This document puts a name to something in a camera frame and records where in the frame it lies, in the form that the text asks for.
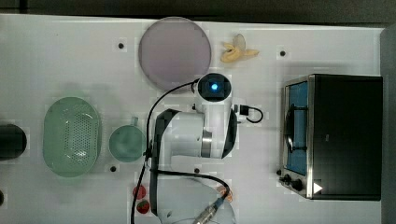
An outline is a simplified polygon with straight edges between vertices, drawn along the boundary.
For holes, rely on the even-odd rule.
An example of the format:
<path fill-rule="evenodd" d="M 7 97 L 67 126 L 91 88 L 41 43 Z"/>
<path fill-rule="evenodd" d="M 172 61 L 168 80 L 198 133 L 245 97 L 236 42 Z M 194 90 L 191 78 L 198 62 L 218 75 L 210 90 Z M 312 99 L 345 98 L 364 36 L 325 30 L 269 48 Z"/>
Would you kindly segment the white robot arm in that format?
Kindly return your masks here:
<path fill-rule="evenodd" d="M 191 112 L 166 109 L 155 120 L 149 183 L 151 212 L 161 224 L 236 224 L 223 193 L 201 182 L 200 174 L 172 169 L 172 158 L 223 159 L 232 150 L 237 117 L 232 83 L 222 74 L 198 79 Z"/>

